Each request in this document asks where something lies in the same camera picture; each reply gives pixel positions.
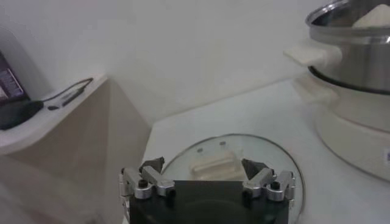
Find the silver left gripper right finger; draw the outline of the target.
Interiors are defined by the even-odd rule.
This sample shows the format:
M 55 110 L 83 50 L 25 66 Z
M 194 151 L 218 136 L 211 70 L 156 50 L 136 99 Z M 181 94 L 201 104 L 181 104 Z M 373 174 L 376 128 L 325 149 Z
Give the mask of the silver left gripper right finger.
M 252 201 L 262 195 L 274 202 L 292 201 L 295 198 L 296 178 L 291 171 L 279 174 L 264 163 L 242 159 L 241 164 L 248 180 L 243 181 L 243 199 Z

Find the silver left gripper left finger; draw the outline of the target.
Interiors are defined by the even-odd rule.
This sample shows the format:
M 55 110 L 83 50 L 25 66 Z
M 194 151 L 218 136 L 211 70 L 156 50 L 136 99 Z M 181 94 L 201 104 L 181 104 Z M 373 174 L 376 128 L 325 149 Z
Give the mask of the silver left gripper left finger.
M 145 161 L 138 169 L 122 168 L 119 173 L 119 195 L 127 199 L 133 195 L 139 200 L 151 198 L 153 192 L 165 198 L 175 197 L 175 182 L 161 174 L 164 163 L 164 157 L 159 157 Z

